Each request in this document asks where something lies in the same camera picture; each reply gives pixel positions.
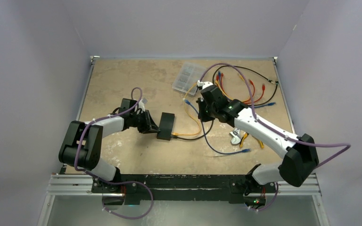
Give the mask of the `black network switch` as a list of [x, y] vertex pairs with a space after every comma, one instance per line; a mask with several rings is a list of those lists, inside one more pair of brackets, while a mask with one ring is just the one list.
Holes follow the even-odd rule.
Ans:
[[160, 140], [170, 141], [172, 138], [173, 125], [175, 120], [175, 114], [163, 112], [161, 115], [159, 129], [156, 138]]

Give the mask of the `clear plastic parts box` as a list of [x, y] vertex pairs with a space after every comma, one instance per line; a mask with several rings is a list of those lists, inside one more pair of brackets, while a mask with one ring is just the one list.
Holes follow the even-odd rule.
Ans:
[[205, 67], [198, 64], [185, 62], [173, 82], [172, 88], [184, 94], [195, 96], [197, 92], [195, 83], [200, 79], [205, 70]]

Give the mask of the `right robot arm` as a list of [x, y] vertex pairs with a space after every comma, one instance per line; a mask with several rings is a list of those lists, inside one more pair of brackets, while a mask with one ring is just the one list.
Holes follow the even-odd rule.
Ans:
[[220, 89], [210, 82], [197, 83], [201, 91], [199, 118], [202, 121], [218, 119], [262, 141], [281, 159], [279, 163], [257, 164], [246, 175], [246, 186], [256, 192], [270, 182], [285, 181], [300, 187], [318, 166], [319, 159], [311, 136], [285, 131], [257, 115], [253, 108], [239, 100], [228, 100]]

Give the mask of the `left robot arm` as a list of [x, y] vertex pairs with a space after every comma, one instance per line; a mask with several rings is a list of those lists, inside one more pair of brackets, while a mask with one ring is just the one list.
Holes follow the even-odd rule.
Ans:
[[112, 114], [88, 122], [70, 122], [58, 153], [61, 163], [85, 171], [103, 180], [103, 186], [111, 193], [122, 186], [121, 173], [101, 158], [102, 139], [129, 128], [141, 134], [159, 133], [142, 100], [124, 98]]

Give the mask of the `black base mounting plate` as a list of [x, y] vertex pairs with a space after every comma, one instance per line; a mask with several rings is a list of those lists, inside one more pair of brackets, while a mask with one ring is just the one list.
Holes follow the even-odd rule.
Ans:
[[120, 194], [126, 205], [140, 201], [225, 201], [244, 204], [275, 193], [275, 183], [254, 187], [245, 175], [122, 174], [124, 185], [109, 185], [93, 179], [92, 192]]

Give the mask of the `aluminium frame rail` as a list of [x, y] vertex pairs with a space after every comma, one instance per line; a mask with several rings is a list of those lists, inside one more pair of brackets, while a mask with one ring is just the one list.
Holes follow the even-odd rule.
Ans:
[[[285, 181], [280, 181], [279, 195], [321, 195], [320, 186], [315, 174], [300, 186], [294, 187]], [[92, 193], [92, 178], [84, 174], [52, 175], [49, 180], [47, 194], [49, 195], [94, 195]]]

